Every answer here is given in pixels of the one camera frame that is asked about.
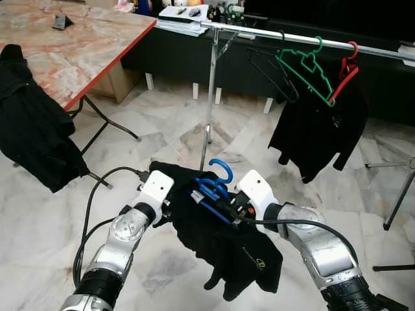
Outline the silver metal clothes rack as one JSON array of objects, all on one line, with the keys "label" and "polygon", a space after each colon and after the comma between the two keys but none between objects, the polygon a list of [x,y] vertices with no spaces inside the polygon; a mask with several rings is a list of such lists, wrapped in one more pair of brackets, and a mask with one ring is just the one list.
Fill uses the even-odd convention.
[{"label": "silver metal clothes rack", "polygon": [[[257,38],[272,38],[277,40],[292,41],[296,43],[314,45],[316,49],[319,47],[319,41],[315,38],[308,38],[308,36],[284,34],[282,32],[273,32],[273,30],[250,29],[250,27],[241,27],[236,25],[228,25],[224,23],[213,23],[212,21],[204,21],[202,23],[202,26],[207,27],[207,29],[213,31],[213,39],[211,39],[211,58],[209,68],[207,113],[204,121],[204,145],[202,145],[200,161],[198,164],[198,168],[200,170],[204,169],[207,147],[211,143],[211,110],[215,106],[215,77],[217,62],[219,61],[219,57],[222,56],[223,53],[225,53],[228,47],[230,47],[230,44],[232,43],[233,39],[241,34],[246,34],[257,36]],[[221,32],[230,32],[231,36],[226,41],[226,44],[222,48],[222,51],[219,51],[219,40]],[[323,39],[323,44],[324,47],[353,50],[353,46],[345,42]],[[400,53],[399,51],[388,51],[375,47],[368,47],[367,45],[359,45],[359,53],[374,54],[374,56],[402,60],[402,62],[405,62],[405,60],[408,60],[410,58],[409,56],[407,56],[407,54]],[[407,65],[413,66],[414,62],[409,63]]]}]

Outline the black folding chair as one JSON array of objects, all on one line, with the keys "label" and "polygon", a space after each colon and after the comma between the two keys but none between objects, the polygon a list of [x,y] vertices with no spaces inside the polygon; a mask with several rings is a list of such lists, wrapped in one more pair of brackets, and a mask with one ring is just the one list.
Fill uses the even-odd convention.
[{"label": "black folding chair", "polygon": [[415,264],[404,264],[404,266],[372,266],[373,271],[406,271],[415,270]]}]

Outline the green plastic hanger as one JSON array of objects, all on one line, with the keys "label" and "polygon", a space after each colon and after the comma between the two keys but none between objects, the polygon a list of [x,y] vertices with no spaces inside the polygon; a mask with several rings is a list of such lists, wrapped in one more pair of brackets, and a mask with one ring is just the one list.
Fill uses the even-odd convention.
[{"label": "green plastic hanger", "polygon": [[[315,36],[315,39],[319,41],[319,47],[317,48],[317,50],[309,51],[308,53],[306,53],[303,51],[296,51],[294,49],[281,49],[279,50],[279,54],[276,57],[276,59],[278,59],[278,62],[281,63],[281,65],[284,65],[285,68],[287,68],[291,73],[293,73],[293,75],[296,78],[299,78],[300,81],[305,83],[305,85],[308,86],[308,88],[315,95],[317,95],[320,98],[320,100],[323,100],[324,102],[326,102],[327,106],[334,107],[336,104],[334,100],[334,89],[332,89],[329,83],[329,80],[326,74],[324,73],[324,70],[322,69],[320,64],[317,63],[315,59],[316,54],[320,52],[324,46],[323,39],[320,36]],[[287,62],[285,62],[283,60],[283,56],[287,53],[298,54],[298,56],[300,56],[299,65],[302,68],[304,68],[308,72],[309,75],[319,75],[322,83],[326,87],[324,88],[324,91],[328,91],[328,93],[325,95],[321,93],[319,89],[315,87],[315,84],[306,78],[305,73],[300,73],[299,71],[291,67]]]}]

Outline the black shirt yellow logo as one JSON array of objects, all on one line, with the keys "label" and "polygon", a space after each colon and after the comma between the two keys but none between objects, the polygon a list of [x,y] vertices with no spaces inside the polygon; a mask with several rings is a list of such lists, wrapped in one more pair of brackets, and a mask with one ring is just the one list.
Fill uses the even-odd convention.
[{"label": "black shirt yellow logo", "polygon": [[283,257],[272,240],[250,224],[226,225],[190,197],[191,190],[196,188],[193,178],[204,177],[204,172],[208,177],[217,177],[215,172],[158,161],[151,162],[149,170],[158,170],[174,179],[168,196],[177,198],[179,219],[171,224],[178,240],[213,267],[205,290],[224,281],[223,299],[226,301],[236,299],[252,282],[263,291],[278,292]]}]

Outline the black garment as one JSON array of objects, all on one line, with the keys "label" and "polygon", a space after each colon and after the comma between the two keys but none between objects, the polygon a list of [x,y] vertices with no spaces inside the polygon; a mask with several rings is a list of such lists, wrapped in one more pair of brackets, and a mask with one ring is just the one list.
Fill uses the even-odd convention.
[{"label": "black garment", "polygon": [[0,153],[51,192],[89,174],[75,124],[34,80],[20,45],[0,50]]}]

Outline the marble red-edged folding table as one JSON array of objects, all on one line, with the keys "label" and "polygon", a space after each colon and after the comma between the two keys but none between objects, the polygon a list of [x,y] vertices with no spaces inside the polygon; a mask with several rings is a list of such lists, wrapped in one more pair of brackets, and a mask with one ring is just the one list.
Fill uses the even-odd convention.
[{"label": "marble red-edged folding table", "polygon": [[[73,24],[53,29],[56,13]],[[36,83],[70,115],[155,23],[153,17],[60,0],[0,0],[0,50],[20,45]]]}]

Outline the stack of white papers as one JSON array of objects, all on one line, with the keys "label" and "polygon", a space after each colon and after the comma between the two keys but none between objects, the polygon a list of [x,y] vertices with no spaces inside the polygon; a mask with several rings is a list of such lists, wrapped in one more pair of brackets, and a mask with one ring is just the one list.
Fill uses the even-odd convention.
[{"label": "stack of white papers", "polygon": [[[177,15],[178,9],[186,8],[187,11],[181,15]],[[201,14],[198,17],[189,17],[189,10],[191,8],[201,9]],[[171,32],[179,32],[183,34],[193,34],[199,36],[207,27],[203,27],[202,23],[208,20],[208,4],[198,6],[166,6],[160,13],[158,13],[157,29],[171,30]]]}]

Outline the black polo shirt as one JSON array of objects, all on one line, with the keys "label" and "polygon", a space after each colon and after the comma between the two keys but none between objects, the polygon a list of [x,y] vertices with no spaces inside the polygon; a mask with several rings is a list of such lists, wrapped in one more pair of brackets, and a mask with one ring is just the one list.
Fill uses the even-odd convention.
[{"label": "black polo shirt", "polygon": [[[321,65],[335,91],[341,60],[324,60]],[[313,181],[329,164],[342,170],[348,162],[370,118],[361,88],[364,73],[359,65],[359,72],[344,86],[334,107],[327,106],[293,73],[289,75],[299,99],[283,108],[268,148],[279,151],[279,164],[296,165],[302,183]]]}]

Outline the black TV cabinet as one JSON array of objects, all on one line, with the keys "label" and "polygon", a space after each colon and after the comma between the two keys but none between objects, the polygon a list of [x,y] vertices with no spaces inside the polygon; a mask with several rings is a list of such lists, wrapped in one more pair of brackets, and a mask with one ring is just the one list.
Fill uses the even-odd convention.
[{"label": "black TV cabinet", "polygon": [[[320,36],[326,40],[367,45],[388,51],[397,51],[400,45],[413,42],[374,38],[344,30],[326,29],[315,25],[291,23],[278,19],[268,19],[245,13],[246,26],[250,29],[286,32],[300,36]],[[199,85],[207,85],[211,57],[209,30],[195,38],[171,30],[153,29],[124,56],[123,65],[130,70],[152,75],[164,75]],[[215,85],[225,94],[232,91],[270,97],[268,81],[246,60],[246,48],[277,54],[279,48],[311,50],[311,45],[301,43],[281,43],[279,40],[256,38],[247,40],[235,38],[228,50],[217,62]],[[361,88],[370,106],[370,115],[382,121],[397,122],[412,126],[415,124],[412,81],[414,70],[402,60],[394,60],[373,54],[360,53],[359,65],[365,70]]]}]

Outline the small black stand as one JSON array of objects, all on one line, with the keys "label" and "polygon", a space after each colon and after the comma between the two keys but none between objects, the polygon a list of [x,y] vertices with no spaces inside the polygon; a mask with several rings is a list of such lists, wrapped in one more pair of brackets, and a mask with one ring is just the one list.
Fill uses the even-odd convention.
[{"label": "small black stand", "polygon": [[73,21],[70,17],[68,17],[68,15],[65,15],[63,13],[56,13],[53,16],[53,24],[51,25],[51,27],[57,30],[65,30],[72,24]]}]

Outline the red plastic hanger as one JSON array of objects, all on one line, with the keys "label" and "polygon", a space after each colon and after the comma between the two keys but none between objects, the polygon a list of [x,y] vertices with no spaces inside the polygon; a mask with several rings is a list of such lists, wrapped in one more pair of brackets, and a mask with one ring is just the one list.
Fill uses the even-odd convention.
[{"label": "red plastic hanger", "polygon": [[341,59],[340,71],[338,72],[340,83],[328,100],[330,107],[335,106],[335,100],[340,92],[343,91],[344,86],[346,86],[347,83],[349,83],[350,80],[352,80],[353,77],[355,77],[355,75],[359,72],[359,63],[356,60],[359,53],[359,45],[354,41],[348,41],[348,44],[353,46],[353,54]]}]

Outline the blue plastic hanger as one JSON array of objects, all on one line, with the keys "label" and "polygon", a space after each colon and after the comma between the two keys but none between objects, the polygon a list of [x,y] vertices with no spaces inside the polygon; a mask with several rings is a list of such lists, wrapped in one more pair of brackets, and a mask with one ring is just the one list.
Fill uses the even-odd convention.
[{"label": "blue plastic hanger", "polygon": [[228,217],[229,211],[225,211],[229,209],[228,202],[231,199],[226,185],[232,181],[232,169],[226,162],[218,158],[211,159],[208,164],[221,166],[226,173],[226,178],[216,176],[211,178],[206,175],[207,172],[204,172],[205,176],[193,178],[196,188],[191,190],[190,197],[196,204],[210,210],[213,215],[221,219],[226,225],[236,227],[237,225],[232,222],[232,217]]}]

